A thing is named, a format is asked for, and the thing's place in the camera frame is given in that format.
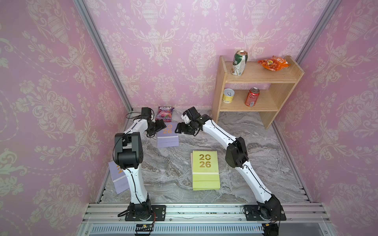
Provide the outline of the purple calendar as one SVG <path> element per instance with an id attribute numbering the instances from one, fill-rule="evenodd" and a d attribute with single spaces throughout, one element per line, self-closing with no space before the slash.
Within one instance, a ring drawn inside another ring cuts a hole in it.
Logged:
<path id="1" fill-rule="evenodd" d="M 166 123 L 166 128 L 157 133 L 157 148 L 179 146 L 179 135 L 175 133 L 177 122 Z"/>
<path id="2" fill-rule="evenodd" d="M 108 167 L 116 194 L 118 195 L 128 190 L 130 186 L 124 170 L 114 161 L 109 162 Z"/>

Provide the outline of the green calendar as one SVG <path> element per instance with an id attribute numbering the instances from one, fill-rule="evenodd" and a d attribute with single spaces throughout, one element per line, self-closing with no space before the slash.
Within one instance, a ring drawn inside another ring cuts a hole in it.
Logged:
<path id="1" fill-rule="evenodd" d="M 191 173 L 193 178 L 193 153 L 191 153 Z"/>
<path id="2" fill-rule="evenodd" d="M 193 191 L 221 188 L 218 153 L 213 150 L 194 150 L 192 158 Z"/>

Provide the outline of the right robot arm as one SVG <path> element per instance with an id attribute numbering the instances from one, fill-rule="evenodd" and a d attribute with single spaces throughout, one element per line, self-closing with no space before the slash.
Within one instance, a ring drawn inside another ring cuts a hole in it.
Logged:
<path id="1" fill-rule="evenodd" d="M 226 150 L 225 161 L 243 177 L 252 190 L 262 219 L 272 222 L 286 220 L 280 201 L 254 171 L 248 158 L 245 140 L 242 137 L 237 138 L 229 134 L 218 126 L 209 115 L 201 115 L 195 107 L 186 110 L 181 118 L 183 122 L 178 124 L 175 133 L 196 136 L 198 132 L 203 131 L 224 147 Z"/>

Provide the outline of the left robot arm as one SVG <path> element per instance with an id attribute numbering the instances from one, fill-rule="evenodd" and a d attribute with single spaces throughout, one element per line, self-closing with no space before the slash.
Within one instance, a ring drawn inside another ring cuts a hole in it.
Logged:
<path id="1" fill-rule="evenodd" d="M 152 138 L 166 128 L 163 121 L 156 121 L 151 108 L 143 107 L 138 116 L 133 118 L 130 128 L 115 135 L 113 161 L 125 173 L 131 192 L 128 208 L 118 216 L 126 221 L 155 221 L 149 194 L 144 186 L 141 174 L 141 164 L 144 158 L 141 135 Z"/>

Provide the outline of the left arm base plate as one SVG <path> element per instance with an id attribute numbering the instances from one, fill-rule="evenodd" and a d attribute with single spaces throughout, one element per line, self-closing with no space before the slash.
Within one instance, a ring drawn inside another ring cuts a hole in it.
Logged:
<path id="1" fill-rule="evenodd" d="M 125 221 L 165 221 L 166 217 L 166 205 L 151 205 L 149 209 L 139 207 L 139 204 L 135 206 L 129 206 Z"/>

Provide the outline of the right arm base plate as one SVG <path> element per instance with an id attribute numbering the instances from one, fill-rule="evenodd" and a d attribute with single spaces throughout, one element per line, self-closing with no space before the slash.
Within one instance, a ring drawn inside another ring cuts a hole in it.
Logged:
<path id="1" fill-rule="evenodd" d="M 244 205 L 242 212 L 247 221 L 286 221 L 286 215 L 282 206 L 269 208 L 267 206 Z"/>

